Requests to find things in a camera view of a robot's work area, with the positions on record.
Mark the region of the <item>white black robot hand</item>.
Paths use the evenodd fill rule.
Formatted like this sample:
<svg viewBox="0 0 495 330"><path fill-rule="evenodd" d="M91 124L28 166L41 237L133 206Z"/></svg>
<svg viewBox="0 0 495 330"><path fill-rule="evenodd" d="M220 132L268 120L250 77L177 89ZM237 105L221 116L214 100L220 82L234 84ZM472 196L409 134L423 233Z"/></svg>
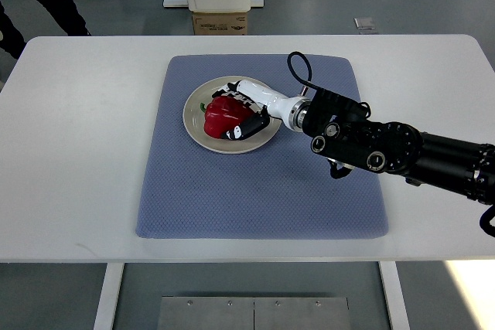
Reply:
<svg viewBox="0 0 495 330"><path fill-rule="evenodd" d="M302 121L310 101L306 97L285 95L251 80L227 83L212 98L228 96L240 100L254 115L227 132L229 141L243 141L264 130L271 119L279 119L292 131L302 131Z"/></svg>

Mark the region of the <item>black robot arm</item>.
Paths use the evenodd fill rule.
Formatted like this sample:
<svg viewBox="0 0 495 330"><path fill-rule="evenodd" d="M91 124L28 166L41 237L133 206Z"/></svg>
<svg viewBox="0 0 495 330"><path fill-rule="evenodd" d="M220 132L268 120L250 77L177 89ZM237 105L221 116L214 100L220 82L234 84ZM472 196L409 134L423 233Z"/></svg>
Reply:
<svg viewBox="0 0 495 330"><path fill-rule="evenodd" d="M308 135L312 152L328 159L335 179L352 168L399 175L454 192L486 205L480 228L494 235L494 146L420 132L397 121L370 121L368 103L358 103L299 78L312 88L311 102L298 112L295 126Z"/></svg>

